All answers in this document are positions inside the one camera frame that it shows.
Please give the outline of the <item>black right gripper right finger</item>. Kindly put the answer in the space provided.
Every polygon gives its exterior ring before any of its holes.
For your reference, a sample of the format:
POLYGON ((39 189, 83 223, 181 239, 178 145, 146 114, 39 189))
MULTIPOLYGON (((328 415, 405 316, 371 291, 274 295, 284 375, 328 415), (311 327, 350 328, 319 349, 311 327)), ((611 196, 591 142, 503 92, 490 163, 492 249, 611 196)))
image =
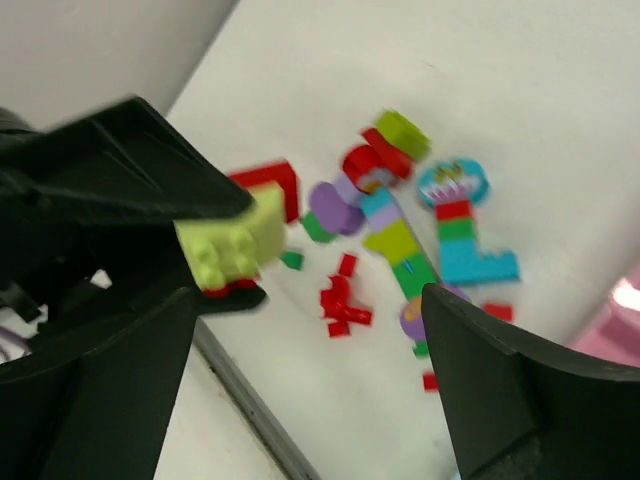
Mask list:
POLYGON ((464 479, 636 479, 639 371, 428 284, 422 318, 464 479))

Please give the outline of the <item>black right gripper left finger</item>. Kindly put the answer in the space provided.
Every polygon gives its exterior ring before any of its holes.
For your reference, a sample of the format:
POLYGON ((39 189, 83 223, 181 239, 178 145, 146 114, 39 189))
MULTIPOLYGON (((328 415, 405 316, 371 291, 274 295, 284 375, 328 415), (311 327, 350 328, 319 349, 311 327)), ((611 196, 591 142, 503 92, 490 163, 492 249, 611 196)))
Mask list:
POLYGON ((197 317, 264 296, 111 287, 68 311, 54 336, 1 368, 2 477, 152 478, 197 317))

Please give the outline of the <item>blue and pink sorting tray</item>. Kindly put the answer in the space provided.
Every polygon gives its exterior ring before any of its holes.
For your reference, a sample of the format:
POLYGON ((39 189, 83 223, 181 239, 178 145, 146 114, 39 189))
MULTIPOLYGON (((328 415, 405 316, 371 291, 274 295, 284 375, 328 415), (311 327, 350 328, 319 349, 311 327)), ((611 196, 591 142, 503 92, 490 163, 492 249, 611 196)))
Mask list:
POLYGON ((639 266, 614 285, 601 309, 569 347, 593 357, 639 367, 639 266))

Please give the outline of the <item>red lego cluster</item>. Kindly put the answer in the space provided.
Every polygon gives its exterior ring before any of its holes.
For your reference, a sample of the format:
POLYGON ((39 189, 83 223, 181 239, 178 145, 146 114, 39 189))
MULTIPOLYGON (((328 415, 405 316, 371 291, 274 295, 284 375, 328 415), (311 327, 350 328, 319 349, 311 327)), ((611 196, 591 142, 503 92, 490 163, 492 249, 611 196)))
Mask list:
POLYGON ((352 303, 352 280, 357 264, 357 256, 344 253, 336 272, 328 277, 328 286, 319 293, 322 318, 327 321, 330 338, 349 336, 352 324, 370 326, 372 323, 373 311, 352 303))

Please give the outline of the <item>lime green lego brick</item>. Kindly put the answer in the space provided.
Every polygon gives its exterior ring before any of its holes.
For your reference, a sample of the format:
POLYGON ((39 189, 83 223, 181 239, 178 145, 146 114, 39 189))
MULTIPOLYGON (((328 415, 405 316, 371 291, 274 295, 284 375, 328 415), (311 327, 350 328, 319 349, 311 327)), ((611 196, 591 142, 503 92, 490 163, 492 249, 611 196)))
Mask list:
POLYGON ((253 202, 232 219, 180 220, 178 241, 197 286, 221 290, 256 277, 285 246, 284 192, 275 182, 250 191, 253 202))

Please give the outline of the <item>red angular lego piece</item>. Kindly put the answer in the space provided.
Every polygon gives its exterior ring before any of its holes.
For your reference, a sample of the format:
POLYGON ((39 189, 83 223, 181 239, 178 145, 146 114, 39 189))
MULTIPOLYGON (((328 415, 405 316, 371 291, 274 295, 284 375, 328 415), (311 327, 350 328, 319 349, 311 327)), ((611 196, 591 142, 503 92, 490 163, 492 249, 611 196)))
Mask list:
POLYGON ((268 162, 228 173, 227 177, 245 190, 256 193, 259 188, 277 184, 284 194, 285 221, 292 224, 299 219, 299 178, 287 160, 268 162))

